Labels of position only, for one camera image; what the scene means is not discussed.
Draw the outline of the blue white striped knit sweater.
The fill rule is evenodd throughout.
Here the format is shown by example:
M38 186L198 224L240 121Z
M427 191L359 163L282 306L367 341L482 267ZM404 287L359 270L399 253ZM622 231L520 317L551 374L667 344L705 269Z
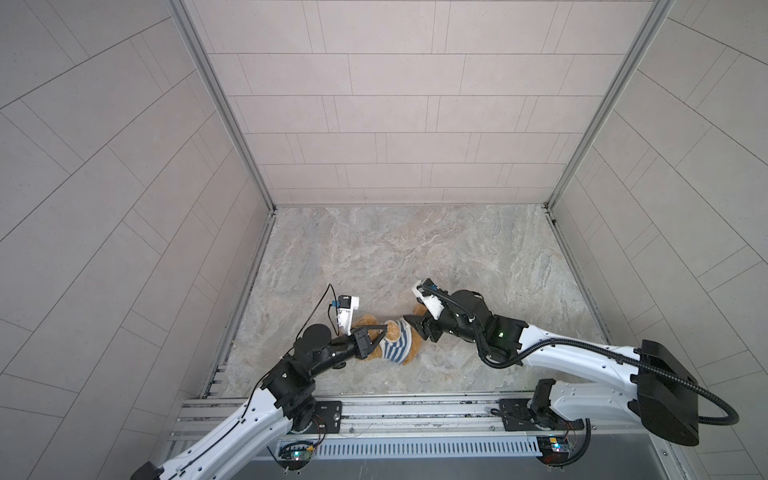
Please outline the blue white striped knit sweater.
M406 364L414 346L411 326L404 319L387 320L385 326L386 338L380 344L382 357L395 364Z

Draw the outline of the brown teddy bear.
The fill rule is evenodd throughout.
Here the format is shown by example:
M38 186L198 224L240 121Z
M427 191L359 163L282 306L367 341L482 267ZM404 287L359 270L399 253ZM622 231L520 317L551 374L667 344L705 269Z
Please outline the brown teddy bear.
M368 332L372 341L379 337L383 339L367 360L381 358L394 364L407 365L415 359L423 345L424 340L405 317L380 322L374 316L366 314L353 324L354 327L370 325L385 326L386 329L373 329Z

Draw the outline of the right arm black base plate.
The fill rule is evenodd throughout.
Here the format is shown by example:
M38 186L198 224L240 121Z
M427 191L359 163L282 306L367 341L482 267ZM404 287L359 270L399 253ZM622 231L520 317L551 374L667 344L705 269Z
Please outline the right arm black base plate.
M532 399L501 399L498 406L491 409L491 414L501 419L507 432L579 431L585 428L582 419L566 420L548 402Z

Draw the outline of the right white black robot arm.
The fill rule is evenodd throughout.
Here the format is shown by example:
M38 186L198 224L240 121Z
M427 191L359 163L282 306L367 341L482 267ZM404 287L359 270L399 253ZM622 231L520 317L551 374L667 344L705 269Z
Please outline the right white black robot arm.
M699 401L695 377L662 344L645 340L638 348L601 345L561 336L522 320L494 314L474 291L452 294L432 283L413 289L426 308L408 322L425 340L454 335L474 344L488 367L533 366L585 379L588 391L547 380L532 410L543 408L561 420L586 418L637 422L671 443L699 443Z

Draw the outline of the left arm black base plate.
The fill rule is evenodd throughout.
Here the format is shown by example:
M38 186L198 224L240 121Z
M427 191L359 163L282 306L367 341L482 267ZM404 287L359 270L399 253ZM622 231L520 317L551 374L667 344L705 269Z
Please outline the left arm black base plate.
M293 420L296 434L337 434L340 431L343 403L314 401L303 406Z

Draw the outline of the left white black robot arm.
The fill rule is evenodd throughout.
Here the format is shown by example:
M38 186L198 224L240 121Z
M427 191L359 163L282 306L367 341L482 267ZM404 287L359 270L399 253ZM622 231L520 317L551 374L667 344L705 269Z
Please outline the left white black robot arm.
M148 461L133 479L230 479L255 454L311 422L315 378L346 361L367 358L384 340L385 325L363 325L336 338L309 326L260 380L248 400L197 443L160 466Z

